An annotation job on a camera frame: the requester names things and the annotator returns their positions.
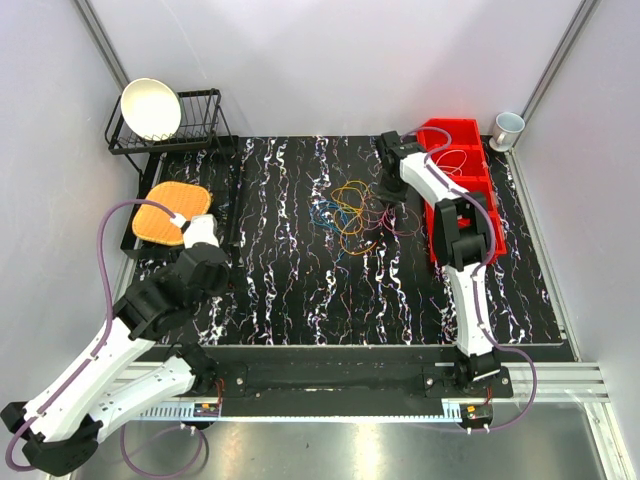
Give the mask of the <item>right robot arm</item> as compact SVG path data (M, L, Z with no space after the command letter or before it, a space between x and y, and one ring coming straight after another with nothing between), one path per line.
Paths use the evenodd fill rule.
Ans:
M463 395L476 396L491 387L501 369L485 288L496 248L487 198L456 183L420 143L405 142L395 131L381 134L376 149L382 165L380 200L404 202L413 188L433 210L431 249L449 279L456 313L454 384Z

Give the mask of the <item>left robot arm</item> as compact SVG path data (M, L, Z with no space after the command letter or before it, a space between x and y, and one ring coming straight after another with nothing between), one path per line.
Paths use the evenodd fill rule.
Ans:
M175 215L172 221L184 241L177 259L130 285L96 338L41 394L2 410L2 422L13 435L10 442L24 443L27 460L19 465L8 451L11 469L65 476L149 408L174 396L219 389L216 362L198 344L180 346L155 370L124 387L113 385L158 340L190 322L205 297L227 287L228 257L219 245L215 217Z

